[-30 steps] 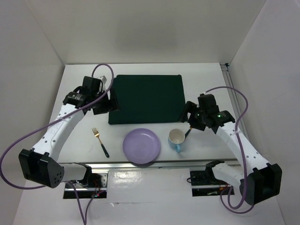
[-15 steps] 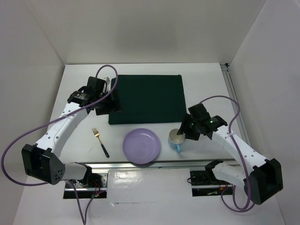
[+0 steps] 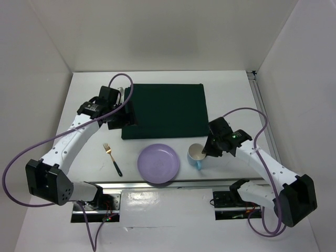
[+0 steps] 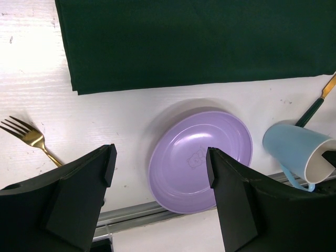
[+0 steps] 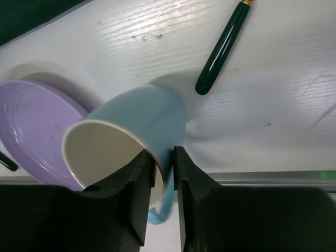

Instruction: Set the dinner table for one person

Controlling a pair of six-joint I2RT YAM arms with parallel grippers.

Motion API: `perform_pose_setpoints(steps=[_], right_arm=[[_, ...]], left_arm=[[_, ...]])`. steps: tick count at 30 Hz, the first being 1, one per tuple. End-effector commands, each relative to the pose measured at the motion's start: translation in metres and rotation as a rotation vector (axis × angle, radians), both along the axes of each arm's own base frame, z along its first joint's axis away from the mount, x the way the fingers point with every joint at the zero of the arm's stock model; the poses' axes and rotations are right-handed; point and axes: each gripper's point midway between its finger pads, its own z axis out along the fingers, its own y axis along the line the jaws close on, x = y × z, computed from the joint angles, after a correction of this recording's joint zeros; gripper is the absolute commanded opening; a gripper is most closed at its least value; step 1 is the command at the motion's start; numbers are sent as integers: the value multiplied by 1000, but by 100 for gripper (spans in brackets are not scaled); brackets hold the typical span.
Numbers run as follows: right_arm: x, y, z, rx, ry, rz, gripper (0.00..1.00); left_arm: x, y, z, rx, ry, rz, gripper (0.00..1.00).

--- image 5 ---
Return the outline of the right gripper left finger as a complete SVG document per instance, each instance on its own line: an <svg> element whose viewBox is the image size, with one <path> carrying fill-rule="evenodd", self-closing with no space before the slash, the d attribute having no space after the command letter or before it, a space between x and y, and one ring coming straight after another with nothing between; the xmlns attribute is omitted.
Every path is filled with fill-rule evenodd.
<svg viewBox="0 0 336 252"><path fill-rule="evenodd" d="M1 186L1 251L139 251L155 161L141 151L82 192L61 186Z"/></svg>

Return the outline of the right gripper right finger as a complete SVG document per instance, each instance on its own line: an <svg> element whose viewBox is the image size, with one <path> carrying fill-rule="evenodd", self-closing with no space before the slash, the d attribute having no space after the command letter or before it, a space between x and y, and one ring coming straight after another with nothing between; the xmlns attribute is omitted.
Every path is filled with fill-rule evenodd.
<svg viewBox="0 0 336 252"><path fill-rule="evenodd" d="M174 148L182 251L335 251L335 201L316 187L222 186Z"/></svg>

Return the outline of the light blue mug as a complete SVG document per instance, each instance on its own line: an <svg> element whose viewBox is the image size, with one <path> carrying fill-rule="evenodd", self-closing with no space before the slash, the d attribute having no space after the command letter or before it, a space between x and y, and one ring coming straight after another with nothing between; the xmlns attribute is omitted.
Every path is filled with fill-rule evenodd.
<svg viewBox="0 0 336 252"><path fill-rule="evenodd" d="M147 85L117 95L73 124L62 139L62 155L83 188L105 179L141 151L155 161L148 221L161 224L174 201L172 153L184 143L187 111L181 96L164 85Z"/></svg>

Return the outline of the purple plate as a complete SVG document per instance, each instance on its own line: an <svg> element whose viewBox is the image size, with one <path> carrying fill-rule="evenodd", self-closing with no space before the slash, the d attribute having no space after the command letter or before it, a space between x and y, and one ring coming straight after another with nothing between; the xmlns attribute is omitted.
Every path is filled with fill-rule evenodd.
<svg viewBox="0 0 336 252"><path fill-rule="evenodd" d="M46 84L1 84L1 141L19 166L43 184L83 190L64 162L61 141L87 114L73 98Z"/></svg>

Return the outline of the dark green cloth napkin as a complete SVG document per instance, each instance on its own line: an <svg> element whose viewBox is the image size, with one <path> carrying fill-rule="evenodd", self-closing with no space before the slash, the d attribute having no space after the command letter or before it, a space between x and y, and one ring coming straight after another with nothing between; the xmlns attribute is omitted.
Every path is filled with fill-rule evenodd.
<svg viewBox="0 0 336 252"><path fill-rule="evenodd" d="M49 22L79 0L1 0L1 45Z"/></svg>

